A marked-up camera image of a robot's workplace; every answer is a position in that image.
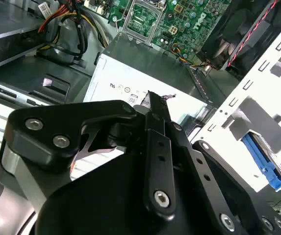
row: black plastic bracket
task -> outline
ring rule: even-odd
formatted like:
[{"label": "black plastic bracket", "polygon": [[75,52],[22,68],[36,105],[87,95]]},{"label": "black plastic bracket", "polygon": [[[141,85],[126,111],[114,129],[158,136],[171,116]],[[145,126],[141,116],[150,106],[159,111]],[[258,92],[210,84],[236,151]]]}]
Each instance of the black plastic bracket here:
[{"label": "black plastic bracket", "polygon": [[279,215],[210,145],[198,141],[193,148],[204,156],[206,162],[203,163],[210,166],[221,192],[229,201],[229,206],[234,208],[233,214],[239,217],[249,234],[281,235],[281,228],[275,222],[279,220]]},{"label": "black plastic bracket", "polygon": [[[212,218],[212,225],[222,234],[247,234],[240,222],[235,219],[225,198],[213,176],[202,153],[193,150],[184,130],[179,130],[175,125],[168,125],[172,136],[173,147],[176,148],[177,157],[181,157],[184,170],[194,179],[202,195],[207,212]],[[230,218],[231,229],[228,230],[222,223],[221,216]]]},{"label": "black plastic bracket", "polygon": [[164,119],[157,114],[146,114],[145,129],[144,203],[150,212],[169,221],[176,209],[171,141],[165,136]]},{"label": "black plastic bracket", "polygon": [[[120,100],[19,109],[10,114],[4,138],[14,153],[45,170],[59,172],[68,169],[78,153],[83,128],[110,127],[135,117],[135,110]],[[30,118],[40,120],[43,127],[28,129]],[[54,145],[58,135],[69,139],[67,147]]]}]

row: capacitor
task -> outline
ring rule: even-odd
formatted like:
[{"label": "capacitor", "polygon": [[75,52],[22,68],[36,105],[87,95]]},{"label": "capacitor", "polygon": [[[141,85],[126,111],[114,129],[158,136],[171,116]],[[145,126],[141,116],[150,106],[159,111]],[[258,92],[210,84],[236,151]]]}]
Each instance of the capacitor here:
[{"label": "capacitor", "polygon": [[197,17],[197,13],[196,12],[190,13],[190,18],[196,18],[196,17]]}]

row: wire bundle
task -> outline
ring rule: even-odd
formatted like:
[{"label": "wire bundle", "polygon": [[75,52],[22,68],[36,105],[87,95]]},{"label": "wire bundle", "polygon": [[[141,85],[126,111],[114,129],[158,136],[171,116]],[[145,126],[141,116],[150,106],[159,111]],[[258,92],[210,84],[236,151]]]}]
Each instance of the wire bundle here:
[{"label": "wire bundle", "polygon": [[246,37],[246,39],[244,39],[244,41],[241,43],[240,47],[238,48],[237,52],[235,53],[235,55],[233,57],[231,57],[229,59],[228,62],[228,67],[233,63],[233,61],[236,59],[236,57],[238,56],[238,54],[240,53],[240,51],[243,49],[244,45],[247,43],[247,41],[249,40],[249,38],[251,37],[251,35],[253,34],[253,32],[258,28],[258,26],[260,25],[260,23],[267,17],[267,15],[269,14],[269,12],[275,7],[275,5],[277,4],[278,0],[274,0],[273,4],[270,5],[269,9],[264,13],[264,15],[261,17],[261,19],[256,23],[255,27],[250,31],[250,33],[248,34],[248,36]]},{"label": "wire bundle", "polygon": [[[40,48],[41,50],[49,49],[49,48],[55,48],[59,51],[62,51],[66,54],[74,56],[74,60],[80,60],[82,55],[87,51],[88,48],[88,38],[87,38],[87,32],[86,27],[84,24],[84,20],[89,23],[91,28],[96,31],[98,40],[100,41],[101,45],[105,48],[108,46],[108,40],[106,38],[105,32],[100,26],[100,24],[91,17],[91,15],[85,11],[81,12],[79,10],[79,7],[77,3],[80,2],[79,0],[67,0],[67,4],[62,4],[59,9],[54,12],[50,17],[48,17],[43,24],[39,27],[38,33],[43,33],[45,30],[45,27],[48,25],[49,22],[51,22],[55,18],[61,18],[61,23],[63,23],[65,20],[70,19],[72,20],[76,25],[76,30],[78,34],[79,39],[79,45],[78,49],[80,52],[73,52],[68,49],[65,49],[59,45],[57,45],[57,42],[60,37],[60,30],[61,25],[58,26],[58,29],[56,31],[55,37],[51,42],[45,42],[47,46],[44,46]],[[74,63],[64,63],[64,65],[72,65]]]},{"label": "wire bundle", "polygon": [[181,54],[179,45],[177,43],[174,43],[171,47],[171,52],[177,56],[177,58],[179,58],[179,60],[186,66],[189,67],[194,67],[194,68],[203,68],[205,66],[207,66],[208,64],[206,62],[202,62],[200,65],[193,65],[190,62],[188,62],[187,60],[185,60],[185,58],[183,57],[183,55]]}]

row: motherboard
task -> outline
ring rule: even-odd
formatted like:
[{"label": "motherboard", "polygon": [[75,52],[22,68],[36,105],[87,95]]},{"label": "motherboard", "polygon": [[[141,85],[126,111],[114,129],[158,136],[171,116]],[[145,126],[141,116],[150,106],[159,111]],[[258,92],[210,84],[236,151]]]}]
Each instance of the motherboard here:
[{"label": "motherboard", "polygon": [[[92,9],[90,1],[85,5]],[[166,51],[172,51],[172,45],[177,45],[183,58],[192,63],[231,0],[107,0],[100,5],[94,3],[97,13],[117,27],[123,27],[131,37]]]}]

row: black wire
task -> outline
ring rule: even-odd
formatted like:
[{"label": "black wire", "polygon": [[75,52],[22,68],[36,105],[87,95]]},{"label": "black wire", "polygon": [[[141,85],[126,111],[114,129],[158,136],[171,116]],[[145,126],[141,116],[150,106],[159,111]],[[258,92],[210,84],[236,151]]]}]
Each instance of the black wire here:
[{"label": "black wire", "polygon": [[99,42],[103,45],[103,47],[105,47],[104,42],[103,42],[103,38],[101,35],[101,32],[99,31],[99,28],[97,27],[97,24],[95,22],[95,20],[92,18],[92,16],[86,12],[85,10],[82,10],[81,12],[85,17],[88,18],[88,20],[90,20],[90,22],[92,23],[92,25],[95,27],[96,31],[97,31],[97,36],[98,36],[98,40]]},{"label": "black wire", "polygon": [[45,55],[42,55],[42,54],[39,54],[40,57],[43,57],[47,60],[50,60],[56,64],[59,64],[59,65],[63,65],[63,66],[70,66],[70,65],[75,65],[74,62],[63,62],[63,61],[60,61],[60,60],[57,60],[57,59],[54,59],[54,58],[51,58],[51,57],[48,57],[48,56],[45,56]]},{"label": "black wire", "polygon": [[[67,16],[64,16],[62,19],[61,19],[61,22],[64,22],[65,20],[69,19],[69,18],[73,18],[73,17],[77,17],[75,15],[67,15]],[[70,51],[68,49],[65,49],[64,47],[61,47],[57,44],[54,44],[52,42],[46,42],[46,44],[52,48],[55,48],[57,50],[60,50],[66,54],[69,54],[69,55],[72,55],[72,56],[77,56],[77,57],[81,57],[87,50],[87,44],[88,44],[88,40],[87,40],[87,35],[83,36],[82,34],[82,30],[81,29],[81,26],[78,27],[78,24],[76,24],[76,29],[77,29],[77,33],[78,33],[78,37],[79,37],[79,50],[80,50],[80,53],[77,53],[77,52],[73,52],[73,51]],[[56,38],[58,36],[58,39],[59,39],[59,36],[60,36],[60,31],[61,31],[61,26],[59,25],[57,27],[57,31],[56,31],[56,34],[55,34],[55,37]]]},{"label": "black wire", "polygon": [[[73,6],[75,8],[75,11],[77,13],[77,20],[78,20],[79,25],[80,25],[80,27],[78,25],[76,25],[76,26],[77,26],[77,33],[78,33],[78,38],[79,38],[80,51],[83,54],[88,49],[88,37],[87,37],[87,32],[86,32],[86,26],[85,26],[84,21],[81,17],[81,12],[79,10],[79,7],[78,7],[78,4],[77,4],[76,0],[72,0],[72,3],[73,3]],[[81,57],[82,57],[82,54],[81,54],[81,56],[76,58],[76,60],[80,60]]]}]

